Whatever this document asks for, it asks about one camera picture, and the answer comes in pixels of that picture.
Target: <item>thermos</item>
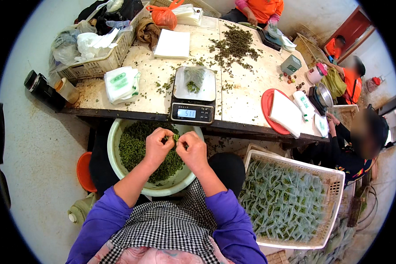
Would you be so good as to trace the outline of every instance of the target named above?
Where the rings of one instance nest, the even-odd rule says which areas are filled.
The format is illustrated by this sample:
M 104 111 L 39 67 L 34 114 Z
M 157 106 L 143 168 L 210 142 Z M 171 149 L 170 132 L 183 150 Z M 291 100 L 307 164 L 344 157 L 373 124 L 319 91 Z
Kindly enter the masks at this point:
M 56 112 L 60 112 L 66 100 L 50 85 L 42 74 L 30 71 L 24 82 L 31 94 Z

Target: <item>person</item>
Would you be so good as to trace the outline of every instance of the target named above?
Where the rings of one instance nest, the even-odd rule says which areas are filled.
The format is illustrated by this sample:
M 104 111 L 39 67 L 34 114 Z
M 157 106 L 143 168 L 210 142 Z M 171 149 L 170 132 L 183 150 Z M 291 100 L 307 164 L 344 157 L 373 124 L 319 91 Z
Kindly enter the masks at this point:
M 330 63 L 333 63 L 333 60 L 338 60 L 338 58 L 342 54 L 342 48 L 344 45 L 345 37 L 342 35 L 338 35 L 337 37 L 332 38 L 323 48 L 324 53 L 327 55 Z
M 335 68 L 343 82 L 346 84 L 345 93 L 342 96 L 337 97 L 337 104 L 347 105 L 358 103 L 358 99 L 362 91 L 361 77 L 365 75 L 365 66 L 361 59 L 354 56 L 354 63 L 350 68 L 343 68 L 328 61 L 319 61 L 325 63 L 331 68 Z
M 149 176 L 175 146 L 173 135 L 157 128 L 147 137 L 145 158 L 95 203 L 66 263 L 267 264 L 237 200 L 245 179 L 243 161 L 230 153 L 207 160 L 206 144 L 194 131 L 176 142 L 176 152 L 196 176 L 185 197 L 176 204 L 137 202 Z M 169 139 L 163 143 L 165 136 Z
M 302 153 L 292 149 L 297 161 L 345 172 L 345 187 L 372 168 L 375 157 L 384 147 L 389 126 L 385 118 L 371 109 L 363 109 L 352 121 L 352 133 L 331 113 L 327 113 L 330 142 L 310 144 Z
M 224 20 L 235 23 L 249 22 L 265 28 L 269 21 L 277 24 L 282 15 L 283 0 L 236 0 L 236 8 L 222 16 Z

